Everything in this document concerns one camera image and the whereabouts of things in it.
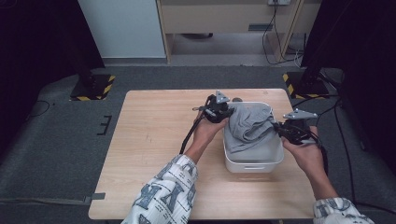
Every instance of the printed shirt sleeve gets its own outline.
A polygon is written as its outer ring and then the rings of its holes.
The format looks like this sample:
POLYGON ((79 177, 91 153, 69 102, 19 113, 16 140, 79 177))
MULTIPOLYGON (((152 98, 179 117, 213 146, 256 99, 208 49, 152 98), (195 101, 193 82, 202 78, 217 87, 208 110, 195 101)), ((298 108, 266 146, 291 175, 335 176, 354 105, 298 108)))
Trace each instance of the printed shirt sleeve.
POLYGON ((195 163, 177 155, 137 195, 121 224, 186 224, 195 199, 195 163))
POLYGON ((345 198, 330 198, 314 203, 314 224, 374 224, 345 198))

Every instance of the gray cloth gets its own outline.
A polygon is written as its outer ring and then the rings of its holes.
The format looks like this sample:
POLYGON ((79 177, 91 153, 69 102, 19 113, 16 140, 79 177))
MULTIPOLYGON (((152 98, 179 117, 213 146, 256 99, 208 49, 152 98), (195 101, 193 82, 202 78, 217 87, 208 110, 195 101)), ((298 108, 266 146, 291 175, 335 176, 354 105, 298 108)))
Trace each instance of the gray cloth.
POLYGON ((269 105, 247 102, 232 103, 229 107, 234 112, 224 127, 224 144, 231 153, 258 147, 276 135, 269 105))

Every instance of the white cabinet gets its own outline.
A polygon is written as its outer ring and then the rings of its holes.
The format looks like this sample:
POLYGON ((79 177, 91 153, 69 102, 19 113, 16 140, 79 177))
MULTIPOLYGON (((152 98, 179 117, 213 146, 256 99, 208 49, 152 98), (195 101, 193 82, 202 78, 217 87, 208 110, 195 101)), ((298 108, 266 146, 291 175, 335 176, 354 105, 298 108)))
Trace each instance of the white cabinet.
POLYGON ((155 0, 78 0, 102 58, 165 58, 155 0))

